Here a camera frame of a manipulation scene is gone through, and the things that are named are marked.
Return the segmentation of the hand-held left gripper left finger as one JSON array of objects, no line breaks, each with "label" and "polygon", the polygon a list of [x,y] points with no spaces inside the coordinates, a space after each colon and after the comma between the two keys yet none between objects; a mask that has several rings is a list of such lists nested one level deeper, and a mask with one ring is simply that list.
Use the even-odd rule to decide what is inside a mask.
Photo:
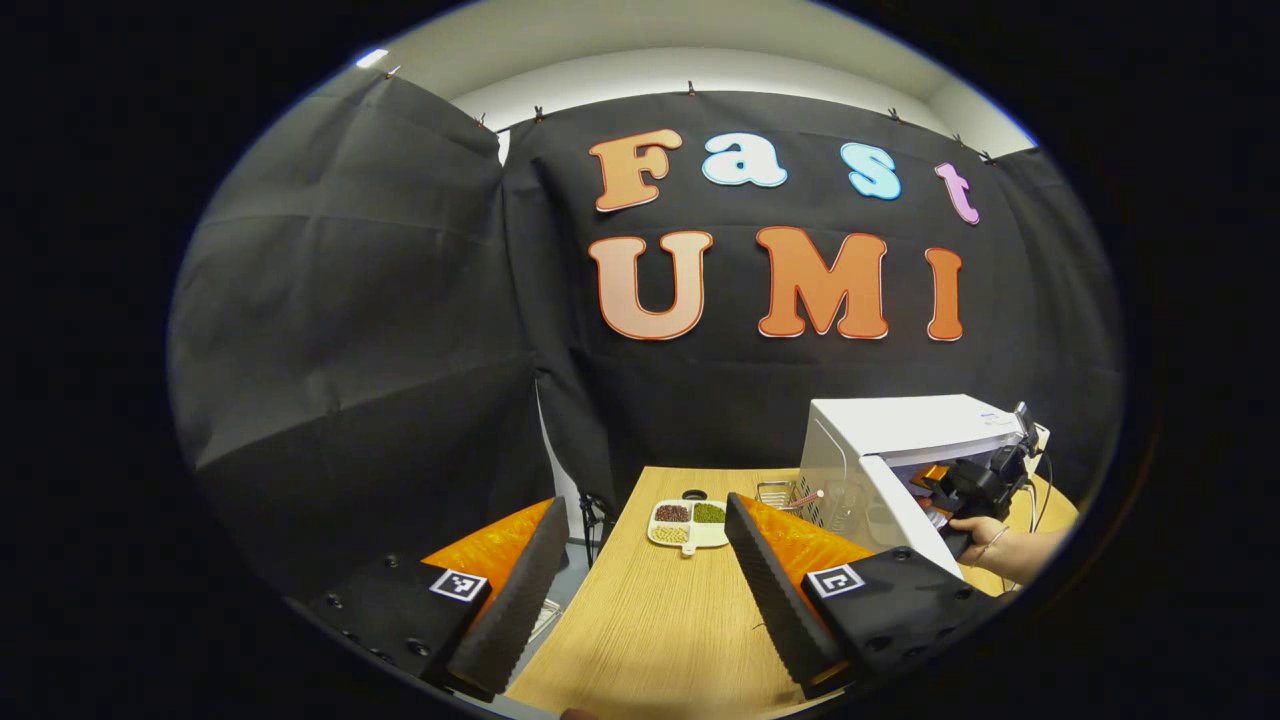
[{"label": "hand-held left gripper left finger", "polygon": [[564,498],[511,514],[425,557],[384,553],[308,601],[308,619],[448,693],[503,694],[570,534]]}]

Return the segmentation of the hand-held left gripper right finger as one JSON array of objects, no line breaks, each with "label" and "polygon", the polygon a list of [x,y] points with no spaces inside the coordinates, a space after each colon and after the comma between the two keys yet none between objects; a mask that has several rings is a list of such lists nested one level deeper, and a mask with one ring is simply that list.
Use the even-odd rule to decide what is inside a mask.
[{"label": "hand-held left gripper right finger", "polygon": [[1001,607],[906,546],[873,552],[745,495],[726,536],[790,678],[837,691],[910,673]]}]

